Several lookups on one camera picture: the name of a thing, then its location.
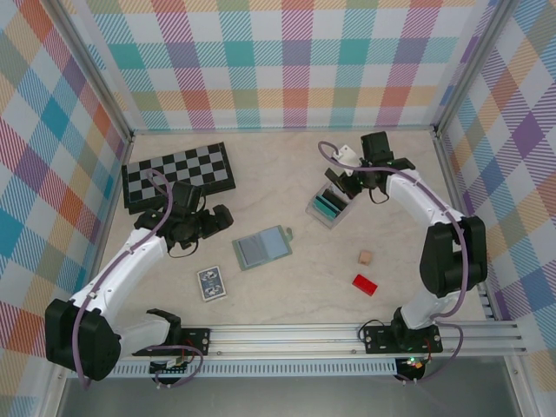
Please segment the floor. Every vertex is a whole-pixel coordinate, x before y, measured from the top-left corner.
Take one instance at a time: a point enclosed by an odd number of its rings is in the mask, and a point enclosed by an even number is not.
[[[127,325],[149,308],[160,308],[191,325],[357,323],[389,321],[394,310],[421,288],[419,259],[426,230],[397,202],[373,205],[360,195],[349,215],[332,231],[305,213],[309,199],[327,180],[320,140],[346,143],[361,152],[365,132],[211,133],[138,136],[131,162],[201,145],[226,143],[237,188],[210,195],[207,207],[225,204],[235,223],[201,241],[185,259],[164,258],[147,272],[120,311]],[[448,201],[447,189],[427,131],[388,133],[396,157],[409,158],[427,184]],[[103,258],[123,245],[136,215],[120,198]],[[242,272],[232,241],[281,224],[294,233],[293,254]],[[374,253],[370,266],[358,264],[361,250]],[[227,296],[204,302],[196,272],[218,265]],[[352,285],[357,274],[378,284],[369,297]],[[467,293],[458,321],[484,320],[476,290]]]

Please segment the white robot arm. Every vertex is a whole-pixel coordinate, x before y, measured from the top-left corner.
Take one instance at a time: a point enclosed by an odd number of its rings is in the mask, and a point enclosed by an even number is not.
[[[83,375],[99,381],[121,357],[147,347],[183,344],[181,319],[173,314],[153,308],[126,328],[118,328],[115,319],[137,283],[176,243],[183,249],[193,244],[196,248],[199,239],[234,222],[223,205],[215,206],[214,214],[204,204],[198,210],[201,195],[201,189],[176,182],[169,214],[154,209],[144,212],[135,223],[136,230],[93,281],[68,301],[51,302],[45,312],[49,361],[74,370],[81,362]],[[74,343],[78,354],[73,351]]]
[[[358,158],[347,145],[334,152],[333,158],[343,166],[388,167],[398,169],[398,172],[384,174],[345,168],[344,174],[337,177],[341,188],[347,190],[350,195],[357,195],[363,189],[370,191],[379,188],[388,198],[391,197],[401,204],[420,225],[427,228],[427,239],[420,261],[420,275],[424,288],[394,314],[393,325],[398,321],[399,327],[403,328],[402,333],[411,334],[412,331],[432,326],[434,320],[431,316],[435,317],[456,301],[462,290],[461,252],[453,250],[456,235],[448,215],[451,215],[464,230],[469,258],[466,290],[487,278],[485,226],[478,217],[466,218],[429,189],[437,200],[433,202],[431,196],[416,185],[425,184],[415,166],[405,158],[394,159],[385,132],[363,136],[361,145],[363,158]],[[409,181],[404,174],[417,181]]]
[[[405,169],[404,171],[418,180],[418,182],[424,184],[419,172],[416,170]],[[436,204],[433,204],[431,199],[414,183],[401,175],[393,174],[387,178],[387,194],[401,204],[424,228],[438,223],[450,224],[446,213],[441,211]],[[446,211],[449,211],[457,221],[464,217],[462,213],[445,204],[436,194],[434,195],[443,203]],[[410,329],[427,328],[433,324],[433,320],[430,317],[443,312],[459,296],[460,291],[457,290],[439,298],[435,294],[430,293],[426,288],[422,288],[410,302],[401,308],[401,316]]]
[[[133,253],[129,253],[117,264],[95,294],[91,294],[90,291],[108,268],[108,265],[114,262],[122,252],[130,251],[130,248],[148,233],[149,230],[145,228],[133,230],[129,239],[107,266],[100,271],[93,281],[81,291],[75,293],[70,299],[74,306],[80,308],[87,297],[92,298],[87,306],[87,311],[98,310],[100,316],[104,317],[115,333],[121,336],[120,357],[129,356],[147,346],[160,345],[164,343],[168,336],[169,322],[157,315],[146,314],[138,324],[127,328],[118,328],[114,324],[120,307],[128,295],[131,294],[147,271],[166,254],[165,240],[156,235],[151,236],[140,248]]]

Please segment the metal frame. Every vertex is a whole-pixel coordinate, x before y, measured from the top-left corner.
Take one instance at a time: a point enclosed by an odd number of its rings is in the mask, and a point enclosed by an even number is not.
[[[41,3],[50,15],[56,29],[62,35],[63,40],[68,44],[71,54],[79,64],[85,78],[96,92],[101,105],[106,109],[106,112],[110,116],[110,119],[112,119],[120,135],[124,136],[128,142],[131,142],[133,129],[125,120],[120,106],[104,81],[100,70],[89,53],[87,45],[79,36],[68,12],[58,0],[42,0]]]
[[[440,120],[437,125],[440,137],[442,137],[442,133],[457,114],[467,93],[471,89],[475,78],[483,69],[483,66],[493,50],[496,41],[498,41],[502,30],[506,27],[506,23],[512,16],[513,11],[518,7],[519,3],[519,0],[500,0],[490,22],[488,23],[488,26],[483,32],[483,35],[480,37],[479,44],[469,59],[460,81],[455,86],[455,89],[448,100],[442,115],[440,116]]]
[[[464,334],[460,350],[462,357],[526,354],[520,331],[512,321],[463,321],[458,324]],[[396,374],[395,359],[426,356],[408,353],[366,354],[365,347],[358,339],[359,328],[359,324],[212,326],[210,350],[204,358],[205,364],[199,376]],[[450,357],[460,334],[455,328],[440,328],[440,337],[444,351],[434,357]],[[150,378],[150,361],[173,359],[130,356],[120,360],[108,378]],[[253,372],[248,368],[252,366],[262,367],[262,370]],[[184,374],[191,374],[195,369],[191,367]],[[70,373],[69,377],[76,378],[76,373]]]
[[[450,195],[450,200],[453,206],[458,209],[461,213],[468,215],[467,209],[463,200],[461,199],[461,193],[458,191],[455,175],[452,170],[452,165],[449,163],[449,157],[447,155],[444,142],[440,138],[440,130],[432,134],[434,148],[436,150],[436,155],[440,163],[440,169],[442,170],[442,175],[444,176],[444,181],[447,185],[448,194]],[[479,292],[481,296],[486,297],[488,308],[492,314],[493,320],[499,320],[502,314],[495,302],[491,302],[493,299],[490,294],[490,289],[485,283],[479,285]],[[518,406],[523,415],[527,417],[540,417],[541,415],[548,415],[546,413],[541,414],[537,406],[537,402],[533,395],[533,390],[531,384],[529,383],[529,377],[527,375],[527,366],[522,356],[508,355],[505,356],[506,367],[510,381],[512,383],[513,391],[518,402]]]

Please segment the black and white checkered board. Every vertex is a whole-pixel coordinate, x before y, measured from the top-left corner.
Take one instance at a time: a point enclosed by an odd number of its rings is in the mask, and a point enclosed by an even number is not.
[[[164,197],[147,179],[149,168],[164,174],[170,184],[185,181],[202,187],[206,195],[235,188],[223,142],[132,162],[122,167],[123,205],[131,215],[158,207],[164,201]]]

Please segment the red block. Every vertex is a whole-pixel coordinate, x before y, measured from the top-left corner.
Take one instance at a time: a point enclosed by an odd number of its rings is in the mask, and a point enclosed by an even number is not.
[[[379,287],[374,282],[369,281],[363,275],[357,275],[353,284],[367,295],[373,295],[374,291]]]

